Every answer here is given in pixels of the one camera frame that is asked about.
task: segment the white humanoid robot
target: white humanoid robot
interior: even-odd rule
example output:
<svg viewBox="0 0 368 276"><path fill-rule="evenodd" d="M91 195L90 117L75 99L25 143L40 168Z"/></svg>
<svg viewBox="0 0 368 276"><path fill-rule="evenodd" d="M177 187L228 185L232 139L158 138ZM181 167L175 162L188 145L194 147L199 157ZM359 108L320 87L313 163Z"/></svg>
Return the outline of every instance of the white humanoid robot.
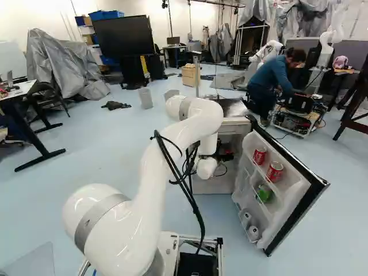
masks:
<svg viewBox="0 0 368 276"><path fill-rule="evenodd" d="M265 46L263 46L254 56L249 58L251 64L248 67L250 75L254 75L255 72L269 59L277 56L282 48L283 44L270 40Z"/></svg>
<svg viewBox="0 0 368 276"><path fill-rule="evenodd" d="M309 82L310 89L314 90L313 94L317 94L320 83L323 79L323 75L329 69L328 63L334 52L334 48L330 44L338 43L343 40L344 32L342 28L342 23L345 18L346 10L350 4L350 0L331 0L330 5L334 5L334 12L331 18L331 25L328 27L327 31L320 35L320 42L322 45L322 50L320 57L317 62L317 66L312 69L312 74L310 75Z"/></svg>
<svg viewBox="0 0 368 276"><path fill-rule="evenodd" d="M223 121L223 110L214 101L173 96L166 102L167 113L179 122L161 131L181 151L196 141L203 155L214 154L217 131ZM180 152L165 142L174 162ZM203 178L216 169L213 160L200 160ZM77 190L65 203L63 221L67 234L86 259L104 276L172 276L176 255L165 249L170 237L161 232L166 183L171 171L153 139L140 166L140 186L130 200L120 191L105 184L90 184ZM171 250L177 253L176 241Z"/></svg>

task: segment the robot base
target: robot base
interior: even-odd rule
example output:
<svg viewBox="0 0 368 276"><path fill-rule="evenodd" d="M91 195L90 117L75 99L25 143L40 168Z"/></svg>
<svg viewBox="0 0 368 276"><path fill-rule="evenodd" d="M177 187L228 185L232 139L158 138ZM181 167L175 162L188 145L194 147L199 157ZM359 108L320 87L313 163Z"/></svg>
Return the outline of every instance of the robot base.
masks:
<svg viewBox="0 0 368 276"><path fill-rule="evenodd" d="M161 232L158 250L144 276L223 276L223 239L204 239L201 251L195 254L201 239ZM78 276L85 276L91 266L84 260Z"/></svg>

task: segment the black monitor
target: black monitor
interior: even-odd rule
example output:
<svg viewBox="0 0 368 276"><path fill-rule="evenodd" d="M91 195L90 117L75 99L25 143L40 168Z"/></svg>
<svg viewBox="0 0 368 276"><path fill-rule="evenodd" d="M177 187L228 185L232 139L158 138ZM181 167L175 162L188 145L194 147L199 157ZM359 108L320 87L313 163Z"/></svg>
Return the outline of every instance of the black monitor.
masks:
<svg viewBox="0 0 368 276"><path fill-rule="evenodd" d="M127 16L93 21L101 52L120 60L127 56L153 55L154 40L147 16Z"/></svg>

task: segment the red soda can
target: red soda can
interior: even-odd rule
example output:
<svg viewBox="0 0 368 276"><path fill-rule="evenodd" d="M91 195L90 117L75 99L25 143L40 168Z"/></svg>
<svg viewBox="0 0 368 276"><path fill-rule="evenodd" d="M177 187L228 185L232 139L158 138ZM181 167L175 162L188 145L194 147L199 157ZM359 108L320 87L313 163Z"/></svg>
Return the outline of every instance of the red soda can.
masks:
<svg viewBox="0 0 368 276"><path fill-rule="evenodd" d="M280 162L273 161L267 170L267 177L272 183L276 183L280 180L283 171L283 164Z"/></svg>
<svg viewBox="0 0 368 276"><path fill-rule="evenodd" d="M253 160L257 165L262 165L265 161L267 149L265 147L258 147L253 154Z"/></svg>

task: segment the fridge door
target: fridge door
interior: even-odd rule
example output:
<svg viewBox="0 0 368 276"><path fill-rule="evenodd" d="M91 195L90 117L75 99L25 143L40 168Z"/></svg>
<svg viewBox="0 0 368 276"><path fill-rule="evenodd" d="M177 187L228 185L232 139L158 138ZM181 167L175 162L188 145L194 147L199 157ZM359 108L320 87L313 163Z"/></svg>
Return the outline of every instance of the fridge door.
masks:
<svg viewBox="0 0 368 276"><path fill-rule="evenodd" d="M251 243L267 256L282 243L329 183L318 177L250 116L252 132L243 140L232 199ZM257 165L256 149L267 150ZM279 181L267 177L271 162L283 165Z"/></svg>

